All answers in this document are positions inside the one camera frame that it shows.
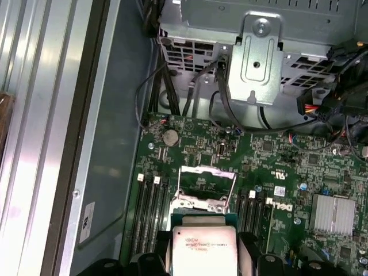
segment capacitor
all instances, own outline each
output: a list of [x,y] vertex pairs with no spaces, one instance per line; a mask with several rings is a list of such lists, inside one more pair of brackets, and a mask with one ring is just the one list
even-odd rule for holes
[[300,183],[299,188],[302,191],[305,191],[308,188],[308,184],[307,183]]
[[368,265],[368,259],[365,257],[361,257],[359,259],[359,263],[361,263],[362,265]]
[[163,134],[162,140],[166,146],[173,147],[179,141],[179,134],[177,131],[169,129],[168,131],[165,131],[165,133]]
[[260,192],[262,191],[262,186],[255,185],[254,189],[255,189],[255,191],[256,191],[257,193],[260,193]]

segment heatsink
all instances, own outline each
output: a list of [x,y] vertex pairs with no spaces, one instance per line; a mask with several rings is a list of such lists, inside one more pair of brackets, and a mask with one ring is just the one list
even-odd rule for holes
[[355,201],[315,194],[309,229],[336,235],[352,235]]

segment red and yellow wires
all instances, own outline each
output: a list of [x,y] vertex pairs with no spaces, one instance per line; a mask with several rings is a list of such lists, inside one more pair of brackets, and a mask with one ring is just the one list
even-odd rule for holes
[[305,113],[310,113],[310,112],[316,111],[319,108],[319,106],[318,105],[304,105],[304,108],[305,108]]

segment integrated circuit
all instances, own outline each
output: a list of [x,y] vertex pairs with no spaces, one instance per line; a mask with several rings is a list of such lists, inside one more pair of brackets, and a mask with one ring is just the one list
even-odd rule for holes
[[272,151],[272,141],[263,141],[263,151]]
[[308,164],[317,165],[319,156],[317,154],[310,154],[308,159]]
[[350,259],[350,256],[351,256],[351,249],[341,246],[340,257],[344,259]]

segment chip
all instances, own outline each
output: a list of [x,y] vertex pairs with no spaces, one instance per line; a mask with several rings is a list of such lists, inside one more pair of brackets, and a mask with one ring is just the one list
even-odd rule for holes
[[318,164],[318,155],[317,154],[309,155],[308,163],[310,165],[317,165]]
[[249,165],[243,165],[243,171],[249,171],[249,169],[251,168],[251,166]]
[[264,141],[262,150],[263,151],[272,151],[272,141]]
[[351,249],[347,247],[342,247],[340,249],[340,257],[344,259],[350,259]]

